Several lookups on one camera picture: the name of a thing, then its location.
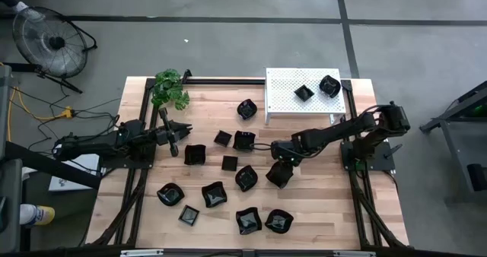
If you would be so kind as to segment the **white perforated metal shelf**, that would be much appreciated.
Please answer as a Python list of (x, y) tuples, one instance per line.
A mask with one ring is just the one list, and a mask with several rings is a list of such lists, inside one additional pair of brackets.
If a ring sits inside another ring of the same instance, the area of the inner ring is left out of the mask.
[[(266, 68), (265, 117), (269, 123), (272, 114), (331, 114), (346, 113), (342, 90), (330, 98), (323, 93), (320, 82), (329, 75), (340, 81), (337, 68)], [(301, 86), (314, 95), (302, 101), (295, 91)]]

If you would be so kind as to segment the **black wavy square mini plate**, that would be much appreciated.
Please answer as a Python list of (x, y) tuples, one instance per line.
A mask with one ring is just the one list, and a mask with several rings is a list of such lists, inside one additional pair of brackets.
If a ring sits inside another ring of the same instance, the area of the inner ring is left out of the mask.
[(237, 151), (252, 151), (252, 144), (256, 135), (252, 132), (236, 131), (234, 135), (233, 149)]
[(205, 151), (206, 146), (203, 144), (188, 144), (185, 148), (185, 160), (186, 165), (203, 165), (205, 163)]
[(228, 201), (223, 182), (217, 181), (208, 186), (202, 187), (202, 196), (207, 208), (214, 208)]
[(251, 234), (262, 229), (262, 221), (257, 207), (250, 207), (236, 212), (236, 222), (240, 235)]
[(287, 168), (287, 163), (286, 163), (286, 171), (281, 172), (279, 170), (278, 161), (271, 166), (269, 172), (266, 174), (266, 178), (280, 189), (286, 187), (291, 177), (293, 177), (293, 171), (291, 172), (289, 168)]

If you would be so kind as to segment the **white printed box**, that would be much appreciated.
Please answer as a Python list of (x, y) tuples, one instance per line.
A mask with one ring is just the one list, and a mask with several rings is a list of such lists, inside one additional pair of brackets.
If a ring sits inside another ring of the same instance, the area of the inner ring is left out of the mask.
[[(105, 173), (105, 170), (100, 170), (98, 168), (99, 160), (100, 157), (96, 154), (83, 154), (75, 158), (74, 160), (68, 160), (65, 163), (67, 163), (70, 167), (74, 167), (78, 170), (82, 170), (86, 173), (90, 173), (91, 175), (96, 176), (98, 172)], [(87, 189), (90, 189), (90, 187), (71, 182), (66, 179), (61, 179), (56, 176), (51, 177), (48, 188), (50, 192), (64, 192)]]

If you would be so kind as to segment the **white and yellow bottle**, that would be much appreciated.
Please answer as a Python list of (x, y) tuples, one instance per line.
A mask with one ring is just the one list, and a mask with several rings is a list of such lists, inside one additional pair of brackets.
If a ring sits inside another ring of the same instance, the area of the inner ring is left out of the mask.
[(19, 224), (27, 226), (47, 225), (53, 221), (55, 215), (56, 212), (51, 207), (21, 204)]

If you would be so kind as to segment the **black aluminium rig frame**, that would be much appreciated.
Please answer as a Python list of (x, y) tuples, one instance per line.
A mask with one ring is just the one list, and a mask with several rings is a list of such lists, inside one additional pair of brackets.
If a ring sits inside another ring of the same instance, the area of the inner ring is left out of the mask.
[[(148, 171), (142, 206), (130, 211), (138, 223), (126, 221), (123, 238), (133, 237), (140, 248), (162, 249), (357, 249), (360, 245), (349, 175), (342, 167), (340, 144), (333, 142), (317, 157), (304, 160), (294, 169), (287, 186), (277, 188), (266, 178), (273, 160), (267, 151), (239, 152), (214, 143), (220, 130), (252, 132), (259, 143), (285, 140), (295, 132), (326, 128), (327, 115), (278, 115), (266, 117), (262, 78), (190, 78), (187, 84), (190, 105), (183, 111), (171, 110), (169, 117), (193, 126), (178, 147), (206, 146), (205, 163), (188, 166), (183, 156), (172, 157), (166, 147), (155, 151), (154, 165)], [(243, 121), (237, 105), (251, 99), (260, 110)], [(236, 171), (221, 169), (223, 156), (238, 157)], [(235, 182), (237, 172), (251, 165), (258, 174), (257, 184), (242, 192)], [(202, 187), (222, 181), (228, 201), (207, 208)], [(169, 182), (176, 183), (185, 198), (166, 206), (157, 191)], [(178, 220), (185, 205), (199, 210), (191, 227)], [(290, 213), (294, 220), (285, 234), (267, 228), (240, 235), (236, 212), (257, 207), (265, 220), (274, 209)]]

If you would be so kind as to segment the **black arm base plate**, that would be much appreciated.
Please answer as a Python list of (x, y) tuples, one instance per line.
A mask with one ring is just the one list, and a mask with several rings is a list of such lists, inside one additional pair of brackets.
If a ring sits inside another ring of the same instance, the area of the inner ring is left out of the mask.
[(372, 155), (366, 158), (357, 158), (353, 152), (353, 145), (350, 141), (344, 141), (340, 144), (340, 152), (342, 157), (342, 165), (347, 171), (391, 171), (395, 170), (395, 163), (393, 160), (394, 150), (391, 148), (388, 141), (381, 142), (374, 149)]
[(150, 169), (154, 163), (156, 144), (140, 143), (135, 139), (147, 135), (145, 124), (129, 127), (127, 122), (122, 128), (110, 133), (110, 150), (100, 154), (102, 166), (116, 169)]

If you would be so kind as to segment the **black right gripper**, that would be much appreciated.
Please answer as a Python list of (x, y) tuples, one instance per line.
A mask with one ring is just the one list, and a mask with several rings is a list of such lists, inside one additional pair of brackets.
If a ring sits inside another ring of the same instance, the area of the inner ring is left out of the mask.
[(279, 161), (279, 170), (286, 171), (287, 168), (292, 172), (296, 167), (296, 163), (301, 162), (301, 157), (298, 156), (297, 151), (291, 141), (273, 141), (271, 143), (272, 158)]

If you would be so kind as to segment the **black diagonal beam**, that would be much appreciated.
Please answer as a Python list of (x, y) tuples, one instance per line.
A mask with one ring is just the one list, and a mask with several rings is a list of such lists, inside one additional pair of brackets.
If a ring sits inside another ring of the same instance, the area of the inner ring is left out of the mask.
[(63, 162), (44, 157), (41, 154), (30, 151), (18, 144), (6, 141), (2, 151), (2, 157), (6, 160), (20, 159), (23, 165), (51, 176), (66, 179), (77, 184), (99, 189), (101, 178)]

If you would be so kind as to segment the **black floor fan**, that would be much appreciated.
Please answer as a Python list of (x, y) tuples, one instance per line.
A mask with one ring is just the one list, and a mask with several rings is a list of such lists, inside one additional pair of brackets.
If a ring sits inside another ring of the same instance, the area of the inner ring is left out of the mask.
[(52, 9), (28, 7), (13, 17), (12, 37), (24, 63), (8, 62), (13, 72), (34, 73), (75, 93), (82, 90), (68, 82), (88, 63), (96, 39), (70, 18)]

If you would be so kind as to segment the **black leaf-shaped mini plate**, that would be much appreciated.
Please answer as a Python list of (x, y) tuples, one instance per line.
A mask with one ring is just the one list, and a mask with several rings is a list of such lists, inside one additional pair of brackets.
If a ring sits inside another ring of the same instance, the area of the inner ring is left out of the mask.
[(237, 114), (242, 120), (248, 120), (256, 114), (257, 110), (256, 104), (251, 99), (246, 99), (238, 105)]
[(272, 210), (265, 222), (265, 226), (274, 233), (287, 233), (292, 225), (294, 217), (281, 209)]
[(338, 95), (341, 89), (341, 84), (338, 80), (326, 75), (319, 84), (319, 89), (325, 93), (329, 98), (334, 98)]
[(166, 206), (177, 205), (185, 198), (183, 190), (173, 182), (169, 182), (157, 191), (157, 197)]
[(251, 165), (247, 165), (237, 172), (235, 182), (242, 192), (247, 192), (257, 184), (258, 174)]

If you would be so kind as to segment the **grey metal stand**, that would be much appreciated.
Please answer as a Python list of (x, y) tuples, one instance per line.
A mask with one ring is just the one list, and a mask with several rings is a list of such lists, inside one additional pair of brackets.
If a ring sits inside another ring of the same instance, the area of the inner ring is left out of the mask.
[(446, 203), (487, 205), (487, 190), (475, 192), (467, 170), (471, 163), (481, 164), (487, 177), (487, 81), (455, 99), (442, 114), (419, 127), (424, 134), (436, 128), (443, 132), (460, 177), (459, 188), (445, 199)]

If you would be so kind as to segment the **grey cabinet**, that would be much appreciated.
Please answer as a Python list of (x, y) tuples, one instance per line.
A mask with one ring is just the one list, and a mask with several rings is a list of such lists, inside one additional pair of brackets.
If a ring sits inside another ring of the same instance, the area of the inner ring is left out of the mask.
[(0, 65), (0, 254), (20, 245), (22, 161), (7, 155), (7, 122), (11, 68)]

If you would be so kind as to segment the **green artificial plant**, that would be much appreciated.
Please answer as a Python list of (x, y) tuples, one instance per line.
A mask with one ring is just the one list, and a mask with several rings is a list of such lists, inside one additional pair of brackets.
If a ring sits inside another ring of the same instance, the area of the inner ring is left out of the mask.
[(176, 110), (187, 108), (190, 98), (188, 91), (183, 89), (183, 85), (190, 76), (191, 72), (189, 69), (183, 75), (172, 68), (157, 73), (152, 89), (152, 104), (154, 106), (162, 106), (165, 103), (173, 103)]

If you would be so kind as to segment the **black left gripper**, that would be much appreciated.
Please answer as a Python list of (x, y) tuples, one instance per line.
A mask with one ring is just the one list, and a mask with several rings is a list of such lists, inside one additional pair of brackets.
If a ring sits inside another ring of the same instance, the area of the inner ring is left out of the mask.
[(179, 154), (176, 143), (190, 134), (193, 129), (191, 124), (175, 122), (167, 118), (167, 109), (162, 107), (158, 110), (163, 126), (156, 129), (155, 137), (158, 145), (169, 144), (172, 157)]

